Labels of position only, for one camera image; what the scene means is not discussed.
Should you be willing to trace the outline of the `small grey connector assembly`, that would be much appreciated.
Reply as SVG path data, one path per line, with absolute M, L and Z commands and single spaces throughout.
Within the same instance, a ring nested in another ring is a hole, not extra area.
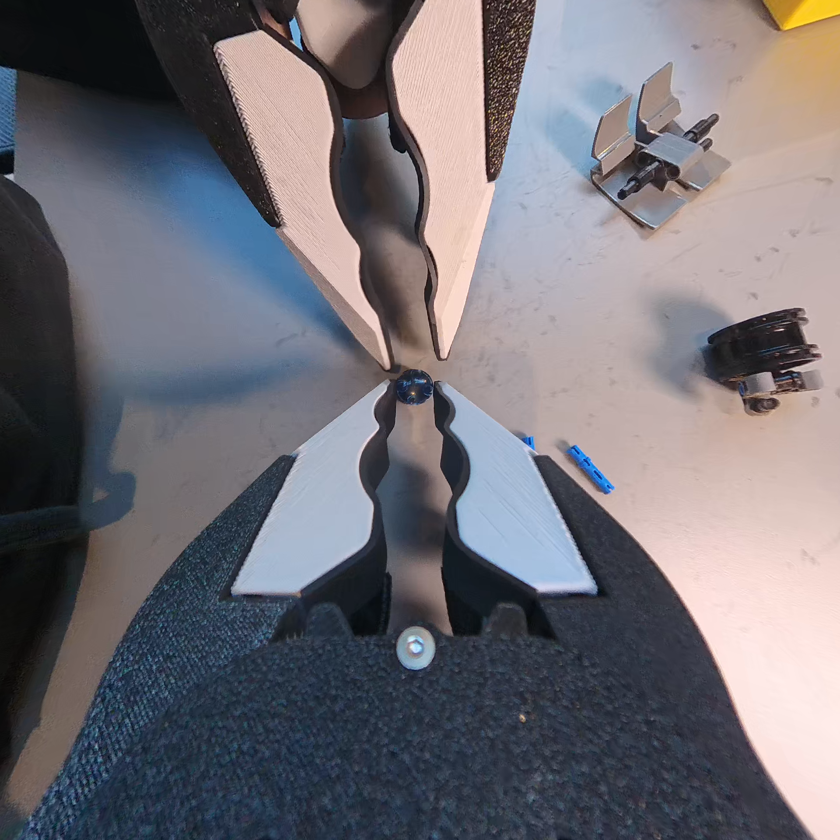
M 758 416 L 779 408 L 782 396 L 815 392 L 822 388 L 823 378 L 819 371 L 766 371 L 744 378 L 738 392 L 747 414 Z

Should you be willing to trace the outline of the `black toy wheel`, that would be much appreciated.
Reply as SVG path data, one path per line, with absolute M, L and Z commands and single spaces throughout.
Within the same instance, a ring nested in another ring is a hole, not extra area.
M 818 346 L 808 343 L 804 335 L 807 323 L 803 308 L 787 308 L 714 332 L 705 349 L 708 374 L 715 382 L 731 384 L 819 361 Z

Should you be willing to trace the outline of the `person's left forearm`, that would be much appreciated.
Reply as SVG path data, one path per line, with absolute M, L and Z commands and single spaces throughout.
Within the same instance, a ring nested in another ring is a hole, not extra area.
M 133 1 L 2 1 L 1 64 L 124 97 L 176 99 Z

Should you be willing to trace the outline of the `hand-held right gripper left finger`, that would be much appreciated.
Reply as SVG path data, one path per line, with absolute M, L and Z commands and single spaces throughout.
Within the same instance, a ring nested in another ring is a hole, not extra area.
M 383 634 L 391 608 L 382 505 L 396 419 L 393 382 L 367 395 L 293 454 L 233 578 L 233 596 L 341 609 L 357 635 Z

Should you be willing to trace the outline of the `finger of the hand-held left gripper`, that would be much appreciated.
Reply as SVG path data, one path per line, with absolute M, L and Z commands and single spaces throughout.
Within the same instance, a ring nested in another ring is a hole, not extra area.
M 343 129 L 327 81 L 287 38 L 256 30 L 214 46 L 269 197 L 277 234 L 385 371 L 392 351 L 363 285 L 340 192 Z
M 495 190 L 487 175 L 482 2 L 415 2 L 388 57 L 387 83 L 420 175 L 427 312 L 443 361 L 463 316 Z

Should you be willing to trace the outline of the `yellow plastic bin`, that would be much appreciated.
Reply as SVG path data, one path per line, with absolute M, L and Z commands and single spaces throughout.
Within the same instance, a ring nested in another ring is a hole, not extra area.
M 766 7 L 777 28 L 781 31 L 802 27 L 839 15 L 839 1 L 834 0 L 763 0 L 762 4 Z

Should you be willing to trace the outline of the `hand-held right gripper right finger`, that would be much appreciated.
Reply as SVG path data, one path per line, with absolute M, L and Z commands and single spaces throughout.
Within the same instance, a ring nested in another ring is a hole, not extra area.
M 442 580 L 455 635 L 480 634 L 499 604 L 551 637 L 543 599 L 595 596 L 534 450 L 445 382 L 434 384 L 441 469 L 451 489 Z

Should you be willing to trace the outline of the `grey panel brick assembly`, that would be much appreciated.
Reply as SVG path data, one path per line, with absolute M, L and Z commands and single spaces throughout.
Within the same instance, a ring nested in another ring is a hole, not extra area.
M 662 228 L 731 164 L 711 150 L 717 113 L 688 129 L 677 123 L 681 106 L 672 90 L 673 70 L 668 62 L 643 83 L 634 130 L 629 124 L 631 96 L 609 108 L 598 123 L 591 151 L 594 188 L 651 231 Z

